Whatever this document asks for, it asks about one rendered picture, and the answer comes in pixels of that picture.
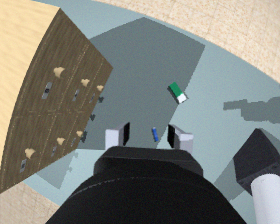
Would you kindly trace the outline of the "light wooden chest of drawers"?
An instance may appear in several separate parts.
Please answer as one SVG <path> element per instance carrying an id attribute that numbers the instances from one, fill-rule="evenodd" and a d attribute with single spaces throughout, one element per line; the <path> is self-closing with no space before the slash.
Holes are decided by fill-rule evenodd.
<path id="1" fill-rule="evenodd" d="M 33 64 L 58 16 L 61 16 L 81 36 L 81 38 L 86 42 L 86 45 L 73 68 L 56 110 L 17 111 L 23 89 Z M 77 112 L 78 115 L 78 112 L 80 111 L 93 111 L 94 109 L 80 109 L 90 88 L 89 87 L 79 109 L 57 110 L 69 81 L 87 45 L 89 45 L 103 59 L 102 62 L 105 61 L 105 63 L 108 64 L 113 70 L 111 64 L 104 58 L 104 56 L 97 50 L 97 48 L 89 41 L 89 39 L 81 32 L 81 30 L 72 22 L 72 20 L 60 7 L 31 0 L 0 0 L 0 188 L 5 154 L 14 117 L 38 114 L 54 114 L 42 146 L 35 172 L 29 174 L 28 176 L 22 178 L 3 190 L 0 189 L 0 194 L 54 163 L 70 152 L 76 150 L 77 147 L 61 156 L 65 147 L 64 145 L 59 158 L 38 169 L 43 148 L 55 114 Z M 100 63 L 98 69 L 100 68 L 102 62 Z M 92 79 L 92 82 L 97 74 L 97 71 Z"/>

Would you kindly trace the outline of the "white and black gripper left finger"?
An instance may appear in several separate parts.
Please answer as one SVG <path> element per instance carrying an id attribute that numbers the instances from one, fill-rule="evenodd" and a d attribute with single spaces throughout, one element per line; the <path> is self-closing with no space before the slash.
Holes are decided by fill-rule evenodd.
<path id="1" fill-rule="evenodd" d="M 106 149 L 112 146 L 125 146 L 129 139 L 130 122 L 123 122 L 114 129 L 106 130 Z"/>

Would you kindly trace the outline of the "wooden drawer front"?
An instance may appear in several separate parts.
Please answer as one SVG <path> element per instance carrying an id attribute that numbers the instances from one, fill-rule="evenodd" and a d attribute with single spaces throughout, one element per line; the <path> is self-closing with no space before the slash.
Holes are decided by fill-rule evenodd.
<path id="1" fill-rule="evenodd" d="M 55 114 L 43 148 L 38 169 L 60 157 L 76 115 L 77 112 Z"/>
<path id="2" fill-rule="evenodd" d="M 1 190 L 35 172 L 53 115 L 14 117 L 5 154 Z"/>
<path id="3" fill-rule="evenodd" d="M 33 64 L 17 111 L 56 110 L 85 45 L 81 36 L 58 16 Z"/>
<path id="4" fill-rule="evenodd" d="M 100 68 L 97 71 L 97 74 L 86 94 L 86 97 L 81 105 L 80 109 L 93 109 L 95 103 L 101 92 L 104 90 L 104 84 L 111 72 L 111 68 L 105 63 L 102 62 Z M 102 86 L 101 86 L 102 85 Z"/>
<path id="5" fill-rule="evenodd" d="M 77 147 L 80 137 L 82 137 L 84 134 L 83 130 L 86 126 L 91 112 L 92 111 L 78 112 L 61 156 Z"/>
<path id="6" fill-rule="evenodd" d="M 92 79 L 102 60 L 103 59 L 89 45 L 87 45 L 69 81 L 58 110 L 80 108 L 84 96 L 91 85 Z"/>

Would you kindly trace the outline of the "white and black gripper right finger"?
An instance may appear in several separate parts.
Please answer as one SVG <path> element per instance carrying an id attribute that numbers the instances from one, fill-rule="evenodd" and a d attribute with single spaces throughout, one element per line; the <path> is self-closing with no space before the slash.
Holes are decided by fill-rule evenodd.
<path id="1" fill-rule="evenodd" d="M 186 150 L 192 155 L 193 139 L 192 133 L 186 133 L 175 125 L 168 125 L 167 141 L 172 149 Z"/>

